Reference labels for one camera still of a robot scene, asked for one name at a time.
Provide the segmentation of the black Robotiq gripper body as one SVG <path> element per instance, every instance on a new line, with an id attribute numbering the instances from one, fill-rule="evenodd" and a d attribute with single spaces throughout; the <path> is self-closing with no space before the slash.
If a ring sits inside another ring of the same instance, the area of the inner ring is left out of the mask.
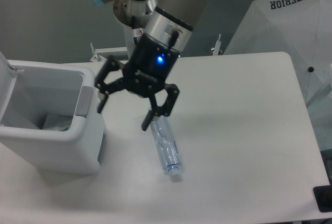
<path id="1" fill-rule="evenodd" d="M 141 36 L 122 69 L 127 91 L 148 97 L 148 86 L 152 87 L 154 93 L 164 89 L 165 80 L 179 56 L 179 51 L 173 48 L 178 36 L 178 32 L 173 32 L 166 44 L 147 33 Z"/>

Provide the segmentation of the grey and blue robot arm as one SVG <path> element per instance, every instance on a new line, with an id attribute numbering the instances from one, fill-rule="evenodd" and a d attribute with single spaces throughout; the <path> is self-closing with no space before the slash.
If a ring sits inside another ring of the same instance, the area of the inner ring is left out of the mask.
<path id="1" fill-rule="evenodd" d="M 104 5 L 115 0 L 93 1 Z M 95 86 L 101 94 L 98 112 L 103 110 L 111 94 L 127 90 L 150 101 L 151 109 L 142 123 L 143 130 L 155 118 L 169 116 L 179 89 L 175 84 L 166 83 L 166 79 L 209 1 L 156 0 L 155 7 L 146 11 L 147 23 L 128 62 L 121 63 L 109 55 L 97 74 Z"/>

